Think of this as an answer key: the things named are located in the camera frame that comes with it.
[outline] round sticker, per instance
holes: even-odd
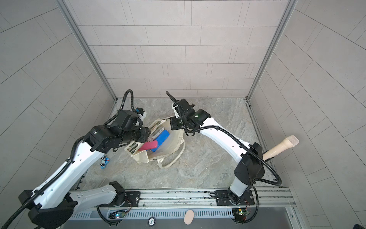
[[[156,223],[156,219],[155,219],[155,217],[153,217],[153,216],[152,216],[152,217],[150,217],[150,218],[149,218],[149,222],[148,222],[148,223],[149,223],[149,226],[154,226],[154,225],[155,225],[155,223]]]

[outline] pink pencil case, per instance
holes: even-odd
[[[158,141],[146,142],[145,144],[143,144],[141,146],[141,148],[139,148],[139,151],[148,150],[148,149],[155,149],[156,147],[158,147]]]

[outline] vent grille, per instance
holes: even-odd
[[[133,209],[127,213],[124,219],[148,219],[151,216],[157,219],[184,218],[189,209]],[[116,210],[102,211],[106,217]],[[193,209],[195,218],[233,218],[231,208],[200,208]],[[96,210],[85,210],[73,215],[69,220],[99,220]]]

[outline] blue pencil case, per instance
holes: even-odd
[[[155,140],[158,141],[158,147],[155,149],[151,149],[151,151],[155,152],[161,144],[169,137],[169,132],[167,130],[164,130]]]

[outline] gray stone floor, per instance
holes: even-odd
[[[113,114],[120,107],[118,100]],[[195,109],[204,109],[216,121],[231,133],[249,143],[258,142],[245,100],[240,98],[187,98]],[[134,99],[134,106],[142,107],[147,112],[144,126],[149,126],[157,118],[174,115],[170,99]],[[124,109],[130,110],[130,99]],[[105,169],[100,168],[100,160],[91,166],[80,188],[93,189],[118,181],[126,189],[135,188],[211,188],[228,187],[234,179],[236,163],[232,157],[206,136],[196,133],[187,137],[186,149],[182,156],[168,169],[160,169],[157,162],[138,164],[130,154],[120,148],[110,151],[107,156],[110,163]],[[164,159],[167,164],[175,154]],[[272,176],[266,170],[266,179]]]

